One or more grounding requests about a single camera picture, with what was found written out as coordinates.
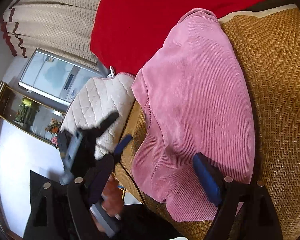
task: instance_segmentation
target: orange flower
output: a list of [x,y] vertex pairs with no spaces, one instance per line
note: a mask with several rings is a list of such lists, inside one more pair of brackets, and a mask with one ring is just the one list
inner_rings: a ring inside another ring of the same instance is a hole
[[52,128],[51,133],[57,133],[59,131],[59,128],[57,126],[55,126],[54,128]]

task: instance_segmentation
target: curtain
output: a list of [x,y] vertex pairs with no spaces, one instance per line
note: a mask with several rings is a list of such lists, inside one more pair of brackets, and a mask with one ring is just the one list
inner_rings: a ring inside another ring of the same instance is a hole
[[14,56],[40,48],[98,70],[90,36],[100,0],[14,0],[1,30]]

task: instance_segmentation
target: pink garment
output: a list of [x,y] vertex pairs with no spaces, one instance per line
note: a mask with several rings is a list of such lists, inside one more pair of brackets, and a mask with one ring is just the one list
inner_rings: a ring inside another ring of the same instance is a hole
[[183,16],[132,90],[147,121],[132,164],[136,183],[166,202],[175,221],[212,220],[217,208],[199,184],[192,157],[202,152],[223,175],[244,183],[254,163],[248,90],[216,16],[204,9]]

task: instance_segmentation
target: human hand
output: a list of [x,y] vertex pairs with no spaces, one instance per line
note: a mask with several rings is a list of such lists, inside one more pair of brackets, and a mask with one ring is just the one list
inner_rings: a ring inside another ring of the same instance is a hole
[[[119,182],[111,175],[102,192],[105,200],[101,206],[110,217],[114,217],[116,214],[120,215],[123,209],[122,190],[118,188],[118,184]],[[104,232],[104,228],[98,223],[92,213],[91,215],[98,230]]]

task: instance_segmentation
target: red cloth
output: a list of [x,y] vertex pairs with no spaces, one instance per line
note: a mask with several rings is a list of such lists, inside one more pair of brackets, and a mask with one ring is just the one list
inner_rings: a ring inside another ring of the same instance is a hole
[[101,0],[91,51],[116,73],[136,75],[160,49],[171,28],[193,8],[218,18],[263,0]]

